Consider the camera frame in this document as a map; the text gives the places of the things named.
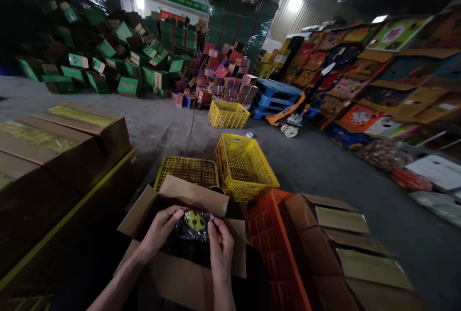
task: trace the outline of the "gray floor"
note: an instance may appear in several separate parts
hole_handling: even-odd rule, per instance
[[[90,90],[52,95],[25,78],[0,77],[0,122],[69,101],[124,115],[147,180],[165,155],[213,159],[221,133],[254,133],[280,188],[341,199],[360,209],[373,236],[399,256],[417,292],[437,310],[461,309],[461,229],[414,203],[387,176],[340,148],[314,128],[286,138],[266,121],[250,119],[244,130],[216,129],[208,112],[176,108],[153,94],[137,100]]]

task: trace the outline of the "yellow plastic crate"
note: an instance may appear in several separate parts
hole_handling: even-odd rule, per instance
[[[239,103],[213,100],[208,117],[213,127],[243,128],[250,112]]]
[[[220,187],[235,201],[256,201],[280,187],[255,139],[223,133],[215,161]]]
[[[201,183],[206,188],[219,186],[216,164],[213,161],[165,156],[155,180],[155,191],[160,191],[160,187],[168,174],[191,183]]]

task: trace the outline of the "corrugated metal wall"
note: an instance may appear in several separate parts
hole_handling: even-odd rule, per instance
[[[364,18],[353,9],[333,0],[303,0],[297,11],[290,9],[289,2],[280,0],[280,9],[270,27],[270,38],[278,42],[283,42],[286,35],[298,33],[306,26],[319,25],[335,15],[342,15],[349,25],[358,18]]]

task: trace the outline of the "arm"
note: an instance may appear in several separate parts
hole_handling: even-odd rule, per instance
[[[141,244],[93,301],[88,311],[122,309],[145,265],[162,247],[174,225],[183,215],[184,210],[178,205],[157,213]]]
[[[211,221],[208,222],[208,234],[210,236],[215,311],[235,311],[230,276],[234,239],[222,220],[215,218],[213,221],[214,224]]]

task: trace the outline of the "human hand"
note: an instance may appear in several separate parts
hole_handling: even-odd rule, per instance
[[[184,215],[184,209],[187,210],[179,205],[173,205],[157,213],[138,248],[142,262],[147,264],[165,244],[174,225]]]
[[[211,273],[215,284],[231,284],[231,264],[234,239],[224,221],[214,218],[208,222],[210,237]]]

